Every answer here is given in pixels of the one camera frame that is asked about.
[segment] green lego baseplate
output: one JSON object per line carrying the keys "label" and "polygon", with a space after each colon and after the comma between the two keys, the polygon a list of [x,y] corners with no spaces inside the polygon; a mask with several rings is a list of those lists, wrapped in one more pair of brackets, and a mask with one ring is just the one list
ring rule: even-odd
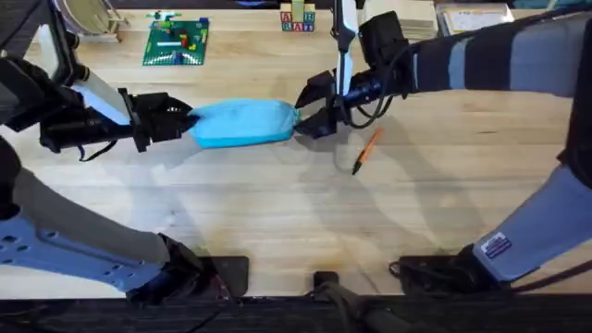
{"label": "green lego baseplate", "polygon": [[[199,20],[155,21],[144,50],[143,66],[201,66],[205,59],[205,46],[210,29],[207,18]],[[182,46],[182,35],[187,44]]]}

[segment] paper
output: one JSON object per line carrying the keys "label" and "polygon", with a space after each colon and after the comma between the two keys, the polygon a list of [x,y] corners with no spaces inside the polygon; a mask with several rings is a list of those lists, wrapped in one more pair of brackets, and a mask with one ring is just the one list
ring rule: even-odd
{"label": "paper", "polygon": [[450,7],[445,11],[446,23],[452,34],[474,31],[492,25],[512,22],[513,17],[503,8],[462,8]]}

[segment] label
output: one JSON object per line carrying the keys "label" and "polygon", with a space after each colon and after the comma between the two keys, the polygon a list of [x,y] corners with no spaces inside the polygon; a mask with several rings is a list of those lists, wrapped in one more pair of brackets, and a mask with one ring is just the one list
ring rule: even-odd
{"label": "label", "polygon": [[512,243],[510,240],[504,234],[498,232],[481,245],[481,251],[483,251],[487,258],[493,259],[511,247]]}
{"label": "label", "polygon": [[448,8],[446,19],[452,34],[474,31],[513,20],[502,8]]}

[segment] sticker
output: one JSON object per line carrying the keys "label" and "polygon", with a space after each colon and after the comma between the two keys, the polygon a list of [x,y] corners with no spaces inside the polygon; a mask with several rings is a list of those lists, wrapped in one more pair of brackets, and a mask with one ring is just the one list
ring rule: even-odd
{"label": "sticker", "polygon": [[481,245],[481,251],[483,251],[487,258],[493,259],[511,247],[512,243],[510,240],[504,234],[498,232]]}

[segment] toy block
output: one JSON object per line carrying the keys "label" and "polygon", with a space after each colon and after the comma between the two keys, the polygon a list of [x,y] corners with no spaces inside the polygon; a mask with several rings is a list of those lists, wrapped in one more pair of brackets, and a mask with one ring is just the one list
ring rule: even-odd
{"label": "toy block", "polygon": [[282,22],[292,22],[292,13],[290,12],[281,12],[279,13]]}
{"label": "toy block", "polygon": [[304,22],[304,0],[292,0],[292,22]]}
{"label": "toy block", "polygon": [[313,32],[315,31],[315,24],[314,23],[308,23],[308,22],[304,22],[304,31],[305,32]]}
{"label": "toy block", "polygon": [[315,13],[314,12],[304,12],[304,22],[305,23],[315,22]]}
{"label": "toy block", "polygon": [[306,4],[309,0],[291,0],[281,3],[279,17],[283,31],[315,31],[315,4]]}
{"label": "toy block", "polygon": [[292,22],[283,22],[281,24],[281,29],[283,31],[292,31]]}

